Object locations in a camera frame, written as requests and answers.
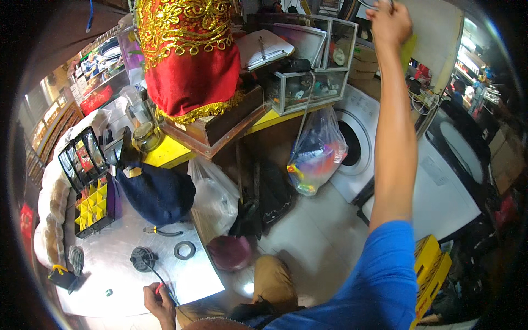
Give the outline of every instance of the person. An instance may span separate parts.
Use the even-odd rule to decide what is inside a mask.
[[[145,307],[163,330],[175,329],[175,316],[185,330],[409,329],[418,292],[410,223],[418,149],[399,54],[412,22],[400,3],[391,7],[383,0],[377,7],[367,11],[382,73],[375,202],[369,236],[349,278],[326,303],[301,308],[286,265],[264,255],[255,265],[253,304],[239,306],[227,317],[216,311],[200,315],[187,305],[176,312],[164,287],[154,294],[154,283],[144,288]]]
[[[88,79],[93,78],[96,74],[99,73],[99,60],[95,58],[93,53],[88,55],[88,61],[84,63],[84,75]]]
[[[454,88],[454,91],[453,91],[453,94],[451,94],[451,100],[455,103],[462,105],[463,104],[462,95],[466,93],[466,84],[462,80],[457,79],[453,83],[453,88]]]

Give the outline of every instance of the washing machine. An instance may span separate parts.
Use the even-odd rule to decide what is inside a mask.
[[[475,121],[445,101],[418,140],[418,169],[412,199],[414,239],[433,234],[442,240],[486,213],[498,198],[492,188],[489,147]],[[358,215],[369,221],[374,197]]]
[[[352,202],[374,176],[374,139],[380,103],[347,84],[343,100],[334,105],[348,154],[330,182],[347,202]]]

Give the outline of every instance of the hand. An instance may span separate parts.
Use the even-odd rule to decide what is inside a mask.
[[[402,43],[412,34],[412,20],[407,7],[397,2],[391,6],[388,0],[376,2],[374,6],[379,10],[367,9],[366,15],[372,21],[376,48],[388,46],[399,51]]]
[[[164,285],[159,289],[159,294],[155,295],[158,286],[159,283],[152,283],[143,287],[145,307],[159,320],[162,330],[176,330],[176,309],[172,299]]]

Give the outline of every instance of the yellow handle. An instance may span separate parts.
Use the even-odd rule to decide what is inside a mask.
[[[61,266],[61,265],[53,265],[53,268],[52,268],[52,269],[53,269],[53,270],[58,269],[58,270],[59,270],[59,274],[61,274],[61,275],[64,275],[64,273],[62,272],[63,270],[64,270],[65,272],[68,272],[68,270],[67,270],[66,268],[64,268],[63,266]]]

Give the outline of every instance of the raised arm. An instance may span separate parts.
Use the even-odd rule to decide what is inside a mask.
[[[400,63],[401,45],[412,33],[407,8],[387,0],[368,10],[381,71],[380,118],[375,143],[374,206],[369,231],[393,220],[410,220],[418,149]]]

